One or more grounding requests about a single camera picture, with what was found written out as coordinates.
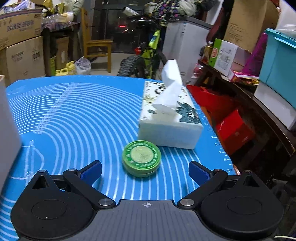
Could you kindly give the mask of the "upper printed cardboard box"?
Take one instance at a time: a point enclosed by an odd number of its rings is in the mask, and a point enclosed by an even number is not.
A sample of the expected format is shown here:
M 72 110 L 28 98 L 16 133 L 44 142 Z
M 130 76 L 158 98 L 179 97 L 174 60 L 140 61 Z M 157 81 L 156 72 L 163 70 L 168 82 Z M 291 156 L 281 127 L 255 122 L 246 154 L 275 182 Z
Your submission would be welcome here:
M 1 14 L 1 50 L 41 35 L 42 9 L 27 9 Z

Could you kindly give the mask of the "red gift boxes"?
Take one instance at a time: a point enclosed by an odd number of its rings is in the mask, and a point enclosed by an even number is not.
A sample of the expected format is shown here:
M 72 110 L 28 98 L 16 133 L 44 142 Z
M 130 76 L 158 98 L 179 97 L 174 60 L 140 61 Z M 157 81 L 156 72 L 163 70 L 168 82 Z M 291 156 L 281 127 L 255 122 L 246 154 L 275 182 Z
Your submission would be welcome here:
M 227 154 L 232 155 L 255 136 L 254 128 L 239 112 L 236 99 L 205 87 L 187 85 L 189 92 L 215 127 Z

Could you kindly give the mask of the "large stacked cardboard boxes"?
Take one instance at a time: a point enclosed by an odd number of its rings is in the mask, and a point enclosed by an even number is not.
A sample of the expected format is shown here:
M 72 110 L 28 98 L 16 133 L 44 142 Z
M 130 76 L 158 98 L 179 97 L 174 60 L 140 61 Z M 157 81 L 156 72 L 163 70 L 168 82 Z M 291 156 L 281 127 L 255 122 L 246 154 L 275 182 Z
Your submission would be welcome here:
M 18 80 L 44 77 L 43 37 L 28 39 L 3 49 L 1 75 L 6 86 Z

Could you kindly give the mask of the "yellow oil jug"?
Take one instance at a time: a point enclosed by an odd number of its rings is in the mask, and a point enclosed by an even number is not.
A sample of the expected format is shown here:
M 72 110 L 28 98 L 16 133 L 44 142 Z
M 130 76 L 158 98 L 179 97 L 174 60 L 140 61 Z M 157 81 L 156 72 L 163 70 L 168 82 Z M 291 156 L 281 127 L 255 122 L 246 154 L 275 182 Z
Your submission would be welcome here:
M 70 61 L 66 67 L 61 70 L 56 70 L 55 76 L 76 75 L 75 61 Z

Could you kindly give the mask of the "green black bicycle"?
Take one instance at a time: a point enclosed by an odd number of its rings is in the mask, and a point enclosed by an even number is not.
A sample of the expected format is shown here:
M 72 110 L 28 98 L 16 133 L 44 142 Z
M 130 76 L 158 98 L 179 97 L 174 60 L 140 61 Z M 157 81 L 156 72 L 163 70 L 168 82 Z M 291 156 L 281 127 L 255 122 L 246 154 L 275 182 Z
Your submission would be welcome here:
M 141 34 L 146 34 L 144 42 L 134 49 L 134 55 L 123 59 L 117 76 L 156 79 L 167 58 L 161 51 L 161 26 L 156 18 L 140 15 L 132 22 Z

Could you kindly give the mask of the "clear plastic bag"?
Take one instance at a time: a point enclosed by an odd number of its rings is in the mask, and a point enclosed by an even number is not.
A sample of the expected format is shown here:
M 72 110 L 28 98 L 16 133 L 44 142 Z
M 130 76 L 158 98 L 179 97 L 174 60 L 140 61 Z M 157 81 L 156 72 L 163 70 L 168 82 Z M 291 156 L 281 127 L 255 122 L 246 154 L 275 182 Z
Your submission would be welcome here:
M 91 62 L 84 57 L 79 58 L 75 63 L 75 70 L 77 75 L 90 75 Z

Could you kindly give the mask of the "blue silicone baking mat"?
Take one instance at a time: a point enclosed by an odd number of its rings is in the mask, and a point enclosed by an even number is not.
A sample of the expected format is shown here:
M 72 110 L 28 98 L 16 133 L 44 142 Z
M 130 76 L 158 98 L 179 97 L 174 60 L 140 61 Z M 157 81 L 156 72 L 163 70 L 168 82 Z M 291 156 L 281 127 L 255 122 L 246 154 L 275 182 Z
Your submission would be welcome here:
M 135 178 L 122 165 L 125 146 L 137 139 L 144 81 L 114 76 L 64 76 L 19 80 L 6 88 L 22 147 L 1 193 L 1 240 L 17 240 L 11 223 L 16 200 L 39 170 L 62 174 L 98 160 L 102 175 L 94 188 L 113 199 L 178 201 L 197 188 L 189 163 L 235 173 L 230 157 L 198 104 L 203 125 L 194 149 L 160 147 L 157 172 Z

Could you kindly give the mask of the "teal plastic storage tub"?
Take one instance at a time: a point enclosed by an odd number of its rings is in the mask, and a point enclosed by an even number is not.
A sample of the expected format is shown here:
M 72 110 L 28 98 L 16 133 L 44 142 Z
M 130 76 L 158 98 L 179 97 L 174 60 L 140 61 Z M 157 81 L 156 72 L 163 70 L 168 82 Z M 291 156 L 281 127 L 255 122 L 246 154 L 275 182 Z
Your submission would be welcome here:
M 266 29 L 267 44 L 259 80 L 295 107 L 295 39 Z

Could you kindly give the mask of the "green round tin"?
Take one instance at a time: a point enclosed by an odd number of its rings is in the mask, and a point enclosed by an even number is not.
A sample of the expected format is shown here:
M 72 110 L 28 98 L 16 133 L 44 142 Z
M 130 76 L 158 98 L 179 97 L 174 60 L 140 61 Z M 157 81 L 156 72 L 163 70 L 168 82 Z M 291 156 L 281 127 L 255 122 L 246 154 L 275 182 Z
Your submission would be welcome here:
M 137 177 L 149 177 L 161 164 L 161 151 L 148 141 L 136 140 L 127 144 L 122 153 L 122 165 L 128 173 Z

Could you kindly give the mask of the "floral tissue box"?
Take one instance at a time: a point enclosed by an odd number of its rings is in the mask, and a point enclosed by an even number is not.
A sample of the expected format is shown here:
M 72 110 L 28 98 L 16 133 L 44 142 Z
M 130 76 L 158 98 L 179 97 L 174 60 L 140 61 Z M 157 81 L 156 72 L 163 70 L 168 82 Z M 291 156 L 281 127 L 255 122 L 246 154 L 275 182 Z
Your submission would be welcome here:
M 203 125 L 176 60 L 168 60 L 162 82 L 146 81 L 139 117 L 138 138 L 157 146 L 194 149 Z

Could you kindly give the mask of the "white refrigerator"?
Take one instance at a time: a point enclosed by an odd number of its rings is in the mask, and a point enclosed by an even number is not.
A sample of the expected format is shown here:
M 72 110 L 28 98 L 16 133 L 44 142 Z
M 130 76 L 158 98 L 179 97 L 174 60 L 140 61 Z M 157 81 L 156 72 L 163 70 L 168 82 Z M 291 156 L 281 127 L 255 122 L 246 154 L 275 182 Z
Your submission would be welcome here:
M 209 23 L 189 16 L 168 22 L 163 54 L 167 59 L 177 60 L 184 85 L 193 85 L 196 81 L 193 70 L 211 28 Z

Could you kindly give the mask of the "green white carton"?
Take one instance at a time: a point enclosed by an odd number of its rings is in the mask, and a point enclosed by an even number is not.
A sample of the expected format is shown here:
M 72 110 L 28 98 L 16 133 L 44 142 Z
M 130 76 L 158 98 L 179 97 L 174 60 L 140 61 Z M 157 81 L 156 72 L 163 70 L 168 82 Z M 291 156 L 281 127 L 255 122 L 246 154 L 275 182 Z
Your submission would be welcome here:
M 221 74 L 228 76 L 232 67 L 238 46 L 230 42 L 216 39 L 208 65 Z

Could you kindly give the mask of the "beige plastic storage bin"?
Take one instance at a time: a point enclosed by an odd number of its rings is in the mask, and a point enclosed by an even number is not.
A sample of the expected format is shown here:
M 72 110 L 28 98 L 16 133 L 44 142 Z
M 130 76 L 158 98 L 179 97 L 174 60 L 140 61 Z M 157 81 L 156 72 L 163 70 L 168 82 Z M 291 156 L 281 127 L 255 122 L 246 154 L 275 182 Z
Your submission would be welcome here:
M 2 191 L 22 142 L 6 96 L 4 75 L 1 75 L 0 88 L 0 188 Z

